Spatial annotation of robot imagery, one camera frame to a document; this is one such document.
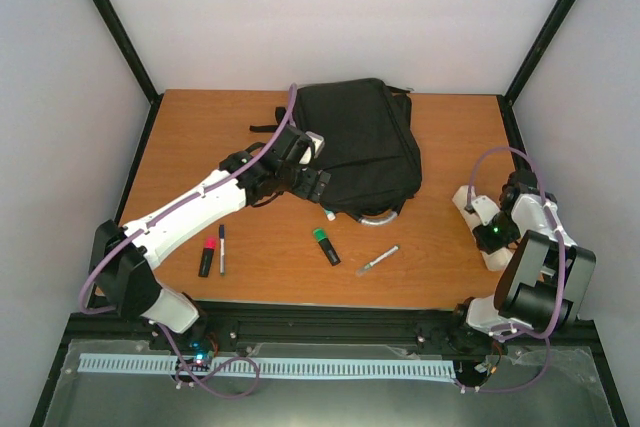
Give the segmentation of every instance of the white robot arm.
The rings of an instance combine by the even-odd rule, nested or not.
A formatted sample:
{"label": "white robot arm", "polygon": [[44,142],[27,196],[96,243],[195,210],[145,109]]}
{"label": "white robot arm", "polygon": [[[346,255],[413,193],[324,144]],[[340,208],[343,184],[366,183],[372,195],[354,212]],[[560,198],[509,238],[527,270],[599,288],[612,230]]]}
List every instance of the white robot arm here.
{"label": "white robot arm", "polygon": [[[589,285],[595,255],[576,245],[558,218],[552,194],[541,201],[535,175],[516,171],[503,186],[500,205],[462,186],[453,197],[489,270],[504,271],[496,293],[468,299],[465,323],[488,335],[514,330],[515,325],[542,330],[555,309],[559,255],[567,266],[557,328],[570,325]],[[564,245],[558,245],[559,232]],[[518,242],[515,252],[509,245]]]}
{"label": "white robot arm", "polygon": [[[265,196],[288,191],[319,201],[330,175],[306,165],[322,150],[322,137],[287,125],[259,161],[229,179],[249,163],[253,148],[260,146],[230,155],[219,169],[161,209],[122,228],[113,221],[98,227],[91,259],[92,268],[101,268],[96,284],[121,317],[144,317],[179,334],[187,332],[202,317],[201,312],[185,294],[158,282],[153,270],[205,227]],[[105,264],[105,256],[120,243],[128,245]]]}

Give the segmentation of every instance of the wooden table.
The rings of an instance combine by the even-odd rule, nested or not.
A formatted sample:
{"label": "wooden table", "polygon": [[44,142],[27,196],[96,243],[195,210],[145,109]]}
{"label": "wooden table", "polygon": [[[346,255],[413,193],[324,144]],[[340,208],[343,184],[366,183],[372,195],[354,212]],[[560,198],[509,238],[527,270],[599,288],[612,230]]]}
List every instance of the wooden table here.
{"label": "wooden table", "polygon": [[[414,94],[411,128],[422,150],[422,188],[400,217],[365,227],[346,215],[329,222],[322,209],[285,194],[272,204],[224,218],[226,275],[216,255],[208,278],[198,277],[205,237],[214,224],[179,247],[157,270],[160,281],[196,299],[450,309],[470,296],[493,293],[471,233],[451,202],[468,183],[480,154],[506,145],[494,96]],[[123,223],[146,215],[193,187],[220,160],[270,134],[249,125],[273,123],[285,92],[166,92],[149,138]],[[480,170],[477,192],[497,199],[513,170],[498,154]],[[312,235],[322,227],[342,263],[332,267]],[[393,244],[400,251],[362,277],[355,271]]]}

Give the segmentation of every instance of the black cable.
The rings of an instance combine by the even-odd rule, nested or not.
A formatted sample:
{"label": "black cable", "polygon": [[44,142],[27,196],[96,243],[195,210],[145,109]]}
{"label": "black cable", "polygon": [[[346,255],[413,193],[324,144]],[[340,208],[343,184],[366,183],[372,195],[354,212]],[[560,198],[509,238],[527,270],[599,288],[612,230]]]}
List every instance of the black cable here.
{"label": "black cable", "polygon": [[270,204],[271,202],[273,202],[274,200],[276,200],[278,197],[280,197],[283,193],[282,192],[276,192],[275,194],[273,194],[271,197],[269,197],[267,200],[265,200],[264,202],[259,202],[257,204],[253,204],[252,207],[264,207],[265,205]]}
{"label": "black cable", "polygon": [[500,344],[494,341],[493,344],[491,344],[491,353],[493,353],[494,348],[498,351],[498,360],[496,360],[495,364],[489,363],[489,365],[487,366],[487,376],[482,380],[482,382],[480,382],[478,387],[482,387],[484,384],[486,384],[491,376],[496,372],[498,365],[500,365],[500,361],[502,360],[502,347],[500,347]]}
{"label": "black cable", "polygon": [[316,144],[313,143],[313,139],[311,139],[311,145],[309,145],[309,148],[311,149],[311,160],[309,160],[307,165],[310,165],[311,162],[313,162],[313,159],[316,158]]}

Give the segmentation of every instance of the purple cable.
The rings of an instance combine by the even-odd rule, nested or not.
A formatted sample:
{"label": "purple cable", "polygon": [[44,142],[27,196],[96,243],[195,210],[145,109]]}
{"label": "purple cable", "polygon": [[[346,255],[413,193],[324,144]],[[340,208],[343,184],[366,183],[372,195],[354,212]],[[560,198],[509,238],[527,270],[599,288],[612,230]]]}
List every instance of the purple cable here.
{"label": "purple cable", "polygon": [[471,170],[471,178],[469,179],[469,188],[467,190],[467,205],[471,204],[471,190],[473,189],[473,186],[474,186],[474,184],[476,182],[476,176],[478,175],[478,169],[480,168],[480,164],[482,164],[484,159],[486,159],[490,155],[495,154],[497,152],[512,152],[512,153],[514,153],[516,155],[519,155],[520,157],[522,157],[524,160],[526,160],[529,163],[529,165],[531,166],[531,172],[533,172],[536,175],[536,178],[538,179],[538,190],[540,191],[540,201],[544,202],[543,199],[545,199],[545,195],[546,195],[545,194],[544,185],[542,183],[542,179],[538,175],[538,169],[536,168],[536,166],[535,166],[533,160],[531,159],[531,157],[529,157],[527,154],[525,154],[521,150],[514,149],[513,147],[508,147],[506,145],[503,145],[503,146],[500,146],[500,147],[494,147],[493,149],[487,150],[476,161],[476,165],[474,165],[473,169]]}
{"label": "purple cable", "polygon": [[[542,378],[542,376],[545,374],[545,372],[549,369],[549,367],[551,366],[551,342],[549,342],[549,338],[545,338],[544,339],[544,343],[547,344],[547,355],[544,358],[544,364],[542,365],[542,369],[540,369],[540,372],[538,372],[538,375],[536,375],[533,379],[531,379],[528,382],[525,382],[524,384],[518,385],[516,387],[509,387],[506,389],[483,389],[480,388],[478,390],[478,392],[483,393],[483,394],[511,394],[513,392],[519,392],[520,390],[524,390],[528,387],[531,387],[532,385],[538,383],[540,381],[540,379]],[[471,390],[475,390],[474,387],[467,387],[465,385],[462,385],[460,383],[460,381],[458,381],[457,379],[455,379],[453,381],[458,387],[460,387],[461,389],[471,389]]]}
{"label": "purple cable", "polygon": [[[247,162],[245,165],[243,165],[238,170],[233,172],[231,175],[228,175],[224,179],[216,182],[215,184],[211,184],[210,186],[206,187],[204,189],[205,193],[211,192],[212,190],[217,189],[221,185],[224,185],[227,182],[231,181],[232,179],[235,179],[236,177],[238,177],[243,172],[246,172],[253,165],[255,165],[255,163],[258,162],[260,160],[260,158],[264,154],[267,153],[267,151],[275,143],[275,141],[278,138],[278,136],[285,129],[285,127],[287,126],[289,121],[292,119],[293,106],[296,103],[297,93],[298,93],[298,86],[296,84],[291,84],[291,86],[289,87],[289,103],[287,105],[287,110],[286,110],[286,112],[284,114],[284,117],[282,118],[282,121],[280,122],[280,125],[278,125],[278,128],[276,129],[276,131],[273,133],[273,135],[271,136],[269,141],[265,144],[265,146],[260,150],[260,152],[258,152],[255,155],[255,157],[253,157],[251,160],[249,160],[249,162]],[[198,197],[200,197],[200,193],[199,192],[194,192],[193,194],[185,197],[184,199],[180,200],[179,202],[176,202],[175,204],[167,207],[165,210],[163,210],[158,215],[156,215],[153,219],[151,219],[149,222],[147,222],[147,228],[154,227],[158,222],[160,222],[166,216],[168,216],[172,212],[175,212],[180,207],[182,207],[185,204],[188,204],[192,200],[197,199]],[[109,264],[109,262],[111,262],[111,260],[116,255],[118,255],[118,253],[120,253],[120,251],[122,251],[122,249],[124,249],[127,245],[129,245],[131,242],[133,242],[133,240],[135,238],[137,238],[142,233],[143,233],[142,230],[138,230],[138,231],[134,232],[132,235],[128,236],[126,239],[124,239],[118,245],[116,245],[114,247],[114,249],[111,252],[109,252],[104,257],[104,259],[102,259],[98,263],[98,265],[96,266],[95,269],[93,269],[91,274],[89,274],[89,277],[87,278],[87,280],[83,284],[82,288],[80,289],[80,293],[78,294],[78,307],[80,309],[80,312],[82,312],[83,314],[87,314],[87,315],[94,315],[94,314],[102,314],[104,312],[111,312],[111,311],[115,310],[115,307],[112,306],[112,305],[107,306],[107,307],[100,307],[100,308],[97,308],[97,309],[89,309],[89,308],[87,308],[86,307],[87,292],[89,291],[89,289],[91,288],[91,286],[95,282],[95,280],[98,277],[98,275],[100,275],[100,272],[102,272],[104,270],[104,268]]]}
{"label": "purple cable", "polygon": [[[242,397],[246,397],[247,395],[251,394],[258,386],[258,382],[260,381],[260,367],[258,366],[258,364],[256,364],[256,362],[253,359],[250,359],[249,357],[233,357],[229,360],[225,360],[218,367],[216,367],[214,370],[212,370],[207,375],[205,375],[202,379],[200,379],[197,375],[193,373],[193,371],[191,370],[191,367],[189,367],[189,365],[187,364],[187,361],[184,359],[184,357],[180,353],[180,349],[178,349],[178,346],[176,345],[175,340],[173,340],[173,336],[171,335],[171,332],[169,331],[169,329],[162,324],[156,324],[156,325],[160,328],[160,330],[162,330],[162,333],[167,338],[167,342],[169,342],[171,349],[178,357],[178,360],[180,360],[180,365],[182,366],[182,370],[185,371],[187,374],[189,374],[189,377],[191,377],[196,384],[198,384],[200,387],[202,387],[204,390],[206,390],[210,394],[226,400],[241,399]],[[251,387],[249,387],[247,390],[245,390],[240,394],[228,395],[228,394],[222,394],[217,390],[212,389],[207,384],[205,384],[207,380],[212,378],[215,374],[220,372],[227,365],[230,365],[234,362],[247,362],[248,364],[251,365],[251,367],[253,367],[253,370],[256,372],[256,377],[253,381],[253,384],[251,384]]]}

